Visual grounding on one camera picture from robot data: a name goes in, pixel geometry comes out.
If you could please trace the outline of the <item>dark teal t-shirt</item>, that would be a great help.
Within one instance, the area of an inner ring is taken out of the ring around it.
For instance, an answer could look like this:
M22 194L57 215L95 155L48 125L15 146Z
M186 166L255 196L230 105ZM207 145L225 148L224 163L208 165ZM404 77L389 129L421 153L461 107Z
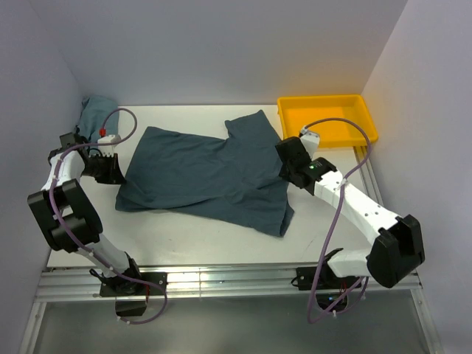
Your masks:
M279 176L277 132L263 111L225 126L226 139L147 128L115 209L166 209L284 236L294 210Z

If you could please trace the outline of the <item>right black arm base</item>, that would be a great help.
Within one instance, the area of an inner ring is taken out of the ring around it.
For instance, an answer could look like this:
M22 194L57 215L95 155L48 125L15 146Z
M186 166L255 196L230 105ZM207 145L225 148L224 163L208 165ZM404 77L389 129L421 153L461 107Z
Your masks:
M296 268L296 276L291 280L291 285L299 291L309 291L313 284L316 266ZM316 295L317 305L325 310L335 302L350 286L358 280L357 277L337 277L328 267L324 267L320 273L316 290L333 290L333 293Z

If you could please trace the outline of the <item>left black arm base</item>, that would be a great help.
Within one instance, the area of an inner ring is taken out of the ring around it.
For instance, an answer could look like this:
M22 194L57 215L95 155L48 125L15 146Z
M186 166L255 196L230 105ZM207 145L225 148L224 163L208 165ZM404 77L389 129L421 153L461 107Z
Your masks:
M157 284L160 289L142 283L129 282L120 277L105 278L97 275L100 280L100 297L116 298L115 313L121 317L140 317L148 307L149 296L161 296L167 287L167 273L145 272L141 280Z

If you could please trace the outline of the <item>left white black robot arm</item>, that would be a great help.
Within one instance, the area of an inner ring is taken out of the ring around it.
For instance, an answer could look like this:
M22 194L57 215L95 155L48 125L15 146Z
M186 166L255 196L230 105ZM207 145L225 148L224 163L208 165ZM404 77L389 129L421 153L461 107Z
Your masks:
M129 254L105 237L100 217L80 185L82 176L100 184L125 183L114 151L120 139L103 133L92 144L78 133L62 135L60 148L49 153L45 185L29 195L27 203L52 250L87 258L96 265L91 275L104 286L136 294L144 285L143 275Z

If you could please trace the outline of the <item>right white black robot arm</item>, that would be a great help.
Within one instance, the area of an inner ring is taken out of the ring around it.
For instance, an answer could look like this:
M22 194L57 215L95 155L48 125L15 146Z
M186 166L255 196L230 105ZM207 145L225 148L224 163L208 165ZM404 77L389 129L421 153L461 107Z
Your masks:
M314 159L319 137L308 132L277 143L282 162L280 177L332 207L358 228L370 247L361 251L336 249L324 256L321 283L336 287L347 277L371 277L393 288L425 260L419 221L385 209L343 177L325 158Z

